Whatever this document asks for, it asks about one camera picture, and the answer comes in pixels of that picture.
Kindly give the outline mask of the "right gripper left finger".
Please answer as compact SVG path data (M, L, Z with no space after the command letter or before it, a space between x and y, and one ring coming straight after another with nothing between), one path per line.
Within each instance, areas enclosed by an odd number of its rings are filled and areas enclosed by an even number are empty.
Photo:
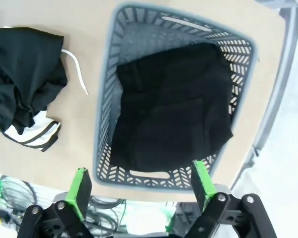
M92 238L84 221L91 196L92 182L86 168L76 171L71 187L63 200L43 209L29 206L17 236L19 238Z

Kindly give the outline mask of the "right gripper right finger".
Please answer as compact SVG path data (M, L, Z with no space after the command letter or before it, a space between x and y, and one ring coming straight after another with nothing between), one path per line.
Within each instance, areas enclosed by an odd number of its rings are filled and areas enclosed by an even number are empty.
M277 235L260 197L254 193L241 199L218 192L202 161L193 161L191 186L201 215L187 238L211 238L220 225L230 225L240 238L275 238Z

